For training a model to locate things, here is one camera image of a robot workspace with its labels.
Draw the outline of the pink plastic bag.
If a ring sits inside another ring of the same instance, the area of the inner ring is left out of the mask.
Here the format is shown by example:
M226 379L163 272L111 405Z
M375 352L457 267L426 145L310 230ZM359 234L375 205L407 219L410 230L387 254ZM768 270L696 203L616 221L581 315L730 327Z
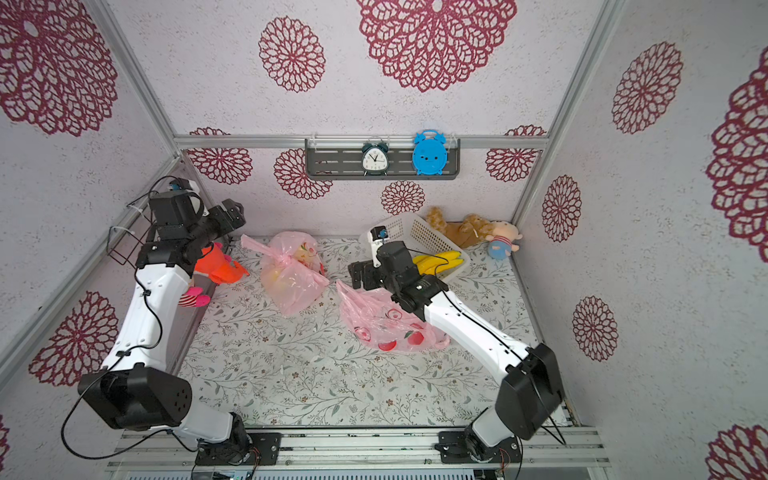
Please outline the pink plastic bag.
M340 296L340 318L366 347L382 352L415 353L449 346L450 337L442 330L405 312L383 289L353 289L335 284Z
M281 232L268 244L243 235L240 243L262 256L261 283L283 316L310 307L330 284L318 242L307 233Z

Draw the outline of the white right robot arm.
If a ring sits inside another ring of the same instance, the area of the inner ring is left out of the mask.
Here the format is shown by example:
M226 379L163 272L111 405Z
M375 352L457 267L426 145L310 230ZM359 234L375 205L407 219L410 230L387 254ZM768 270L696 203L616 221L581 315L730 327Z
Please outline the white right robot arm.
M496 328L471 310L434 274L421 274L411 251L402 241L371 244L372 258L348 265L352 286L365 290L382 287L391 300L422 323L446 333L473 355L490 373L499 389L495 403L482 411L454 442L438 448L453 458L478 463L520 461L530 440L564 401L558 361L553 350L540 343L530 346Z

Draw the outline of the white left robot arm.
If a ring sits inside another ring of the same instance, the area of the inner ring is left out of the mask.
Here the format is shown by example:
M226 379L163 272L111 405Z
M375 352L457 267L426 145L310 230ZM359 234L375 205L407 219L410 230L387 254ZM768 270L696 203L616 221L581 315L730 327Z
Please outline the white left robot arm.
M188 381L167 367L169 333L195 266L216 240L242 227L243 207L231 199L206 208L191 190L149 197L154 220L134 269L135 290L116 341L99 370L78 383L78 399L114 430L184 435L211 465L250 460L242 418L193 398Z

